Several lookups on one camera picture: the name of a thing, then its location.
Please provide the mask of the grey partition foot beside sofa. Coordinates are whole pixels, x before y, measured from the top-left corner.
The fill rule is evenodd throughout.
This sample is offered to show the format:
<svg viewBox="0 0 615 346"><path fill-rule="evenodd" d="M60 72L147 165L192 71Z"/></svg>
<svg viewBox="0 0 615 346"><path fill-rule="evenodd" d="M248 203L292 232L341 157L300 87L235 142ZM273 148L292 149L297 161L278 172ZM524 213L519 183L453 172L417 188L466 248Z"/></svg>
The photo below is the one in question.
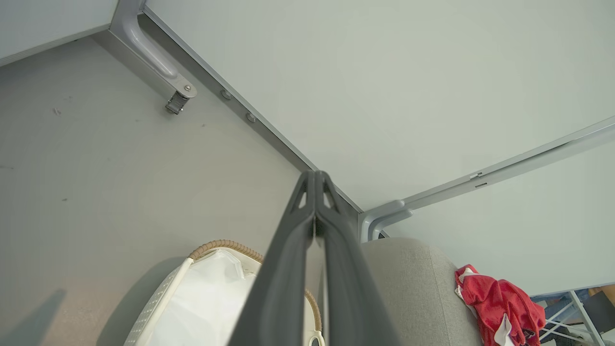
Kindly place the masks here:
<svg viewBox="0 0 615 346"><path fill-rule="evenodd" d="M361 243L378 239L382 231L394 223L413 216L403 200L394 200L358 215L358 236Z"/></svg>

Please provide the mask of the red basketball jersey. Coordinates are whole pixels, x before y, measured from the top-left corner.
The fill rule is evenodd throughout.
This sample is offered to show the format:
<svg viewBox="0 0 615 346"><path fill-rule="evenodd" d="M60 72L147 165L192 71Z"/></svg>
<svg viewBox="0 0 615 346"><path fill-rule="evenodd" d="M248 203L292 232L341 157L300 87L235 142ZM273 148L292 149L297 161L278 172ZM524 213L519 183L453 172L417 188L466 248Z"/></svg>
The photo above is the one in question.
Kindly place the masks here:
<svg viewBox="0 0 615 346"><path fill-rule="evenodd" d="M484 346L541 346L545 311L516 285L466 265L455 271L455 293L477 320Z"/></svg>

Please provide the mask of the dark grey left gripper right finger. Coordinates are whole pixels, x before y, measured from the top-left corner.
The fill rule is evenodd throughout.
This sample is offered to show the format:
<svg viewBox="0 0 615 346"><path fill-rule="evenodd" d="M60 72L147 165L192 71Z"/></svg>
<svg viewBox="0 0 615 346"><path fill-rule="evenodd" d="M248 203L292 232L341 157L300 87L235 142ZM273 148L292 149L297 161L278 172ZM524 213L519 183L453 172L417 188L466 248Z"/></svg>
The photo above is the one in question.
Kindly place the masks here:
<svg viewBox="0 0 615 346"><path fill-rule="evenodd" d="M327 346L400 346L341 197L316 172L316 238L325 254Z"/></svg>

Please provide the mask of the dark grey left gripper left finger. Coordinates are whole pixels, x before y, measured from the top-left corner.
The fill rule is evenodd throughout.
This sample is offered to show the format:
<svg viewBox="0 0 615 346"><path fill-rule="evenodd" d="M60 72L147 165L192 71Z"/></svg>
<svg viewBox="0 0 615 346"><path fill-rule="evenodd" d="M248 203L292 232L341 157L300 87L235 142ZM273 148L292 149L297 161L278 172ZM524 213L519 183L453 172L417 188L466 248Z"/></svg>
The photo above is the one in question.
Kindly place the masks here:
<svg viewBox="0 0 615 346"><path fill-rule="evenodd" d="M314 171L299 176L228 346L303 346L315 177Z"/></svg>

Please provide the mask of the grey fabric sofa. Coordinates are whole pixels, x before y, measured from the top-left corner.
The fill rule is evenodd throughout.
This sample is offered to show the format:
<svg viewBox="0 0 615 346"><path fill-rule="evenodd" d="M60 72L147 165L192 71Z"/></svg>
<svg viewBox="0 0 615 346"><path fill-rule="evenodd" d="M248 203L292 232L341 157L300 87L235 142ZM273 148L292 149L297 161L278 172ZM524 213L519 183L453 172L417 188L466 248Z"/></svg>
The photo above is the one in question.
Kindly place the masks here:
<svg viewBox="0 0 615 346"><path fill-rule="evenodd" d="M411 238L359 244L400 346L484 346L477 320L455 293L456 267L441 250ZM327 299L323 309L325 331ZM326 333L321 341L327 344Z"/></svg>

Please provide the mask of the white metal rack frame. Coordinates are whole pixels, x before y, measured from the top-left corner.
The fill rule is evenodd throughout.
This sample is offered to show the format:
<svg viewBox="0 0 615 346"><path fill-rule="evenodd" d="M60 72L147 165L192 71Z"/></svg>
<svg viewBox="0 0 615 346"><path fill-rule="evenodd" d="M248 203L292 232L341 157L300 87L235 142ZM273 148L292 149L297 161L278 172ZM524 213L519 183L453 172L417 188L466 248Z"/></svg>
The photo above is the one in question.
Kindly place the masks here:
<svg viewBox="0 0 615 346"><path fill-rule="evenodd" d="M550 293L531 297L536 304L545 303L545 318L549 321L567 324L571 320L581 318L578 307L573 303L572 297L568 293ZM546 329L553 329L552 333L545 335L545 331L540 332L541 345L554 341L555 346L586 346L580 339L582 335L574 334L568 328L558 324L548 323Z"/></svg>

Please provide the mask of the grey partition foot with screw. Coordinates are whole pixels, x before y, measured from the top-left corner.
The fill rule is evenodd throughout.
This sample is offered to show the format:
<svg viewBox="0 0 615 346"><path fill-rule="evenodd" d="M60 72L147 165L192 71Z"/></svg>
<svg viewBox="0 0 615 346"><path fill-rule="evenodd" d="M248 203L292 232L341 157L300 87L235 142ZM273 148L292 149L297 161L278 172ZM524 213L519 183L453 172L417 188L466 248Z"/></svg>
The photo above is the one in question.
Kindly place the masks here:
<svg viewBox="0 0 615 346"><path fill-rule="evenodd" d="M197 90L141 31L137 17L144 2L145 0L117 0L109 31L167 85L173 87L175 93L167 102L166 108L174 114L180 114L187 102L197 96Z"/></svg>

